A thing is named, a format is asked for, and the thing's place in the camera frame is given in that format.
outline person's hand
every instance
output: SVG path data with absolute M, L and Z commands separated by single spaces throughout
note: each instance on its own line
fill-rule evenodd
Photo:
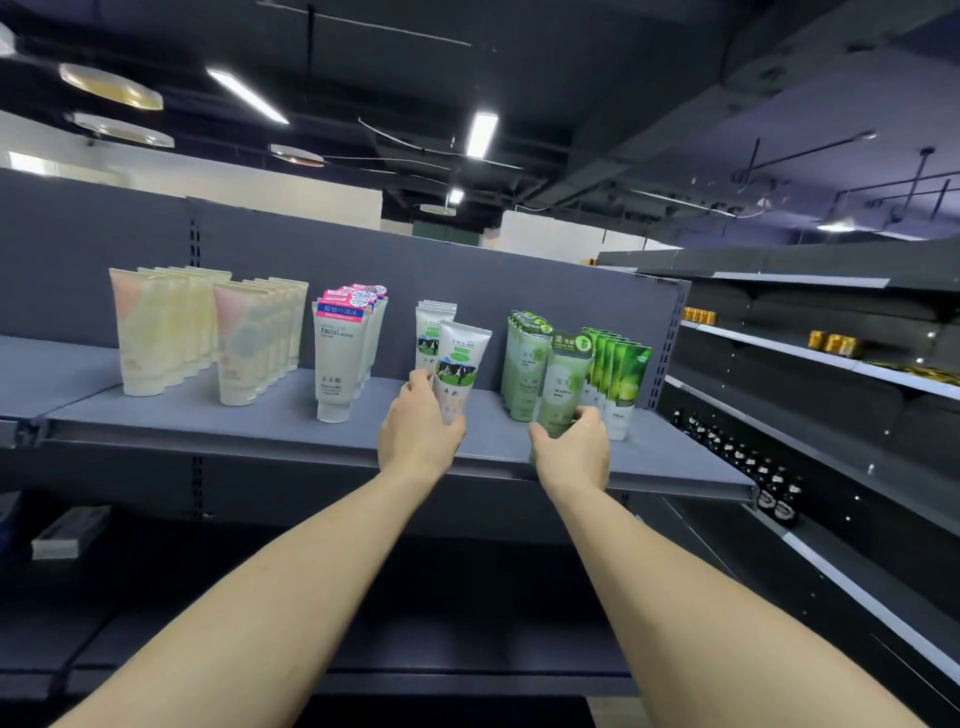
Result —
M 444 425 L 430 377 L 424 369 L 410 373 L 380 427 L 376 454 L 383 473 L 399 473 L 432 488 L 453 463 L 467 421 L 457 415 Z
M 577 421 L 556 440 L 530 423 L 537 474 L 551 500 L 584 491 L 603 491 L 610 479 L 610 440 L 596 407 L 577 407 Z

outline ceiling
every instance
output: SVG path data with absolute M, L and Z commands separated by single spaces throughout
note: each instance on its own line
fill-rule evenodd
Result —
M 815 227 L 837 193 L 911 178 L 923 147 L 936 148 L 926 174 L 960 169 L 958 8 L 0 0 L 0 20 L 18 37 L 18 57 L 0 61 L 0 109 L 73 132 L 63 115 L 88 111 L 168 133 L 171 154 L 382 188 L 395 219 L 428 219 L 419 205 L 442 204 L 456 185 L 467 194 L 454 224 L 474 230 L 522 206 L 682 245 L 806 242 L 821 239 Z M 159 91 L 164 111 L 74 89 L 57 75 L 63 61 Z M 211 65 L 241 77 L 289 126 L 217 86 Z M 479 109 L 500 117 L 489 161 L 463 156 Z M 762 165 L 867 131 L 877 137 L 744 172 L 758 139 Z M 271 143 L 327 165 L 289 164 L 270 155 Z M 935 194 L 905 212 L 905 198 L 875 202 L 909 187 L 843 194 L 838 208 L 865 230 L 960 232 L 960 192 L 944 196 L 932 221 Z

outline ceiling light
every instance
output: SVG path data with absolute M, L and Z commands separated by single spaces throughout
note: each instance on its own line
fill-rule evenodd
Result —
M 10 168 L 18 172 L 30 172 L 44 177 L 57 176 L 57 163 L 50 159 L 24 155 L 19 152 L 9 152 L 9 156 Z
M 836 212 L 831 212 L 827 218 L 817 226 L 817 230 L 823 232 L 854 232 L 856 231 L 856 220 L 850 215 L 841 217 Z
M 81 91 L 110 99 L 110 101 L 115 101 L 118 104 L 126 104 L 129 107 L 145 111 L 163 110 L 163 97 L 160 94 L 143 84 L 125 79 L 123 76 L 117 76 L 115 73 L 108 73 L 107 71 L 101 71 L 99 68 L 90 68 L 85 65 L 61 63 L 60 77 Z
M 138 127 L 136 124 L 128 124 L 126 121 L 119 121 L 118 119 L 107 119 L 104 116 L 94 116 L 91 113 L 80 111 L 66 114 L 66 119 L 90 132 L 103 134 L 104 136 L 115 136 L 118 139 L 134 141 L 137 144 L 146 144 L 148 147 L 173 149 L 175 146 L 174 137 L 169 134 L 146 127 Z
M 326 160 L 313 152 L 307 152 L 305 149 L 297 147 L 286 147 L 283 144 L 271 144 L 270 152 L 274 157 L 289 161 L 294 164 L 302 164 L 305 167 L 323 167 Z
M 16 55 L 16 35 L 3 23 L 0 23 L 0 58 L 8 59 Z
M 240 81 L 236 76 L 227 71 L 218 71 L 213 68 L 207 68 L 206 72 L 226 90 L 240 98 L 241 101 L 252 106 L 271 121 L 277 124 L 289 124 L 290 122 L 279 111 L 270 104 L 257 96 L 247 85 Z
M 455 217 L 457 211 L 453 207 L 443 207 L 440 205 L 427 205 L 424 203 L 420 206 L 420 209 L 423 212 L 429 212 L 432 215 L 445 215 L 447 217 Z
M 467 140 L 467 156 L 475 159 L 482 159 L 487 155 L 490 149 L 490 143 L 493 141 L 493 132 L 496 131 L 496 123 L 499 117 L 495 113 L 482 113 L 477 111 L 473 116 L 473 124 L 470 126 L 470 136 Z

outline forearm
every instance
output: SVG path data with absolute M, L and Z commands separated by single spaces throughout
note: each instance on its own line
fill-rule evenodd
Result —
M 382 473 L 271 542 L 59 728 L 293 723 L 429 486 Z
M 922 725 L 838 650 L 602 492 L 557 506 L 658 725 Z

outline person's arm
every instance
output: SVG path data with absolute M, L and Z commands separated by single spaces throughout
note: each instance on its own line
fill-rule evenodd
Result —
M 56 728 L 291 725 L 465 432 L 411 373 L 380 429 L 380 474 L 221 579 Z
M 656 725 L 923 725 L 842 652 L 608 497 L 606 429 L 595 408 L 578 413 L 557 440 L 530 425 L 537 470 Z

